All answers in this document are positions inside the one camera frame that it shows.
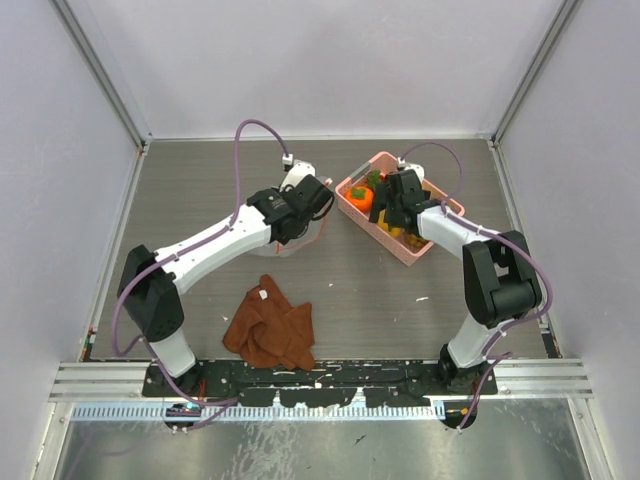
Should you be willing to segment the orange peach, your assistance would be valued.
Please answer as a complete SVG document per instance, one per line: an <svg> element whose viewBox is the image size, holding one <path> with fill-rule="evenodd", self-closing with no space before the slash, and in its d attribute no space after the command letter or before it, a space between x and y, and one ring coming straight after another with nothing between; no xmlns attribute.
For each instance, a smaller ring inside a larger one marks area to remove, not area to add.
<svg viewBox="0 0 640 480"><path fill-rule="evenodd" d="M404 233L404 229L401 227L393 227L391 226L389 223L387 223L385 221L385 215L386 215L386 211L382 210L379 213L379 217L377 220L377 225L384 231L386 232L389 236L391 236L392 238L398 238L399 236L401 236Z"/></svg>

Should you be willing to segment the clear zip top bag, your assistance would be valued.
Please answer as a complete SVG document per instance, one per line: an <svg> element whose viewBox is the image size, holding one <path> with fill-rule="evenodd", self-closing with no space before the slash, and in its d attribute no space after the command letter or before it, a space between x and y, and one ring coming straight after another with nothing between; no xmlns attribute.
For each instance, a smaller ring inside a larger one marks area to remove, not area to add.
<svg viewBox="0 0 640 480"><path fill-rule="evenodd" d="M270 242L250 250L261 257L288 257L317 240L335 202L330 178L305 161L285 157L285 177L278 186L258 191L246 205L255 207L271 228Z"/></svg>

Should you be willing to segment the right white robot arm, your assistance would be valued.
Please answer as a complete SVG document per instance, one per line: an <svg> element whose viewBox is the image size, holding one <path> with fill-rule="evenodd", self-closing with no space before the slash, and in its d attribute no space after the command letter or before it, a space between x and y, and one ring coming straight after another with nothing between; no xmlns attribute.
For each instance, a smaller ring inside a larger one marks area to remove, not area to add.
<svg viewBox="0 0 640 480"><path fill-rule="evenodd" d="M442 388L462 393L485 370L497 340L543 300L526 239L515 230L500 233L464 219L447 200L424 190L409 168L376 183L369 221L380 219L444 248L462 263L468 314L437 363Z"/></svg>

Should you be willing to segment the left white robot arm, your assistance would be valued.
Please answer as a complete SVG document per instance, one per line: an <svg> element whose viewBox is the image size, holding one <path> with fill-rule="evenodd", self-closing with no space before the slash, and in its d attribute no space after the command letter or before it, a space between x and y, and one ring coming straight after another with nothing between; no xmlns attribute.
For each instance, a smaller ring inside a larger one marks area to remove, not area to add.
<svg viewBox="0 0 640 480"><path fill-rule="evenodd" d="M112 326L125 310L176 395L194 393L202 370L183 331L181 296L250 251L272 244L300 248L310 226L333 206L329 185L328 178L291 173L281 186L255 193L229 217L186 240L154 252L139 245L128 253Z"/></svg>

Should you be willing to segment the orange persimmon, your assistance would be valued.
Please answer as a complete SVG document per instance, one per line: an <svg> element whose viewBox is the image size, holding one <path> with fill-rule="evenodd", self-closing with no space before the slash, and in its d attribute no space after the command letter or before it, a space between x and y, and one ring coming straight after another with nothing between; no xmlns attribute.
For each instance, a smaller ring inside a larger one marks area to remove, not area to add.
<svg viewBox="0 0 640 480"><path fill-rule="evenodd" d="M347 192L345 198L358 211L367 214L373 206L374 191L364 185L355 186Z"/></svg>

